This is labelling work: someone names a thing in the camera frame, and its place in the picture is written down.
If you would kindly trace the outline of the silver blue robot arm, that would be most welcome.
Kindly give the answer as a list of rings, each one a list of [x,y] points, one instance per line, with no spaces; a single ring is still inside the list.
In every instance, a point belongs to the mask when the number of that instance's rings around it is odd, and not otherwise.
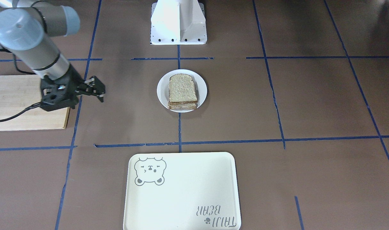
[[[104,84],[96,77],[84,80],[52,40],[74,35],[79,29],[80,18],[70,6],[43,0],[0,0],[0,46],[41,78],[43,103],[78,103],[80,95],[103,102]]]

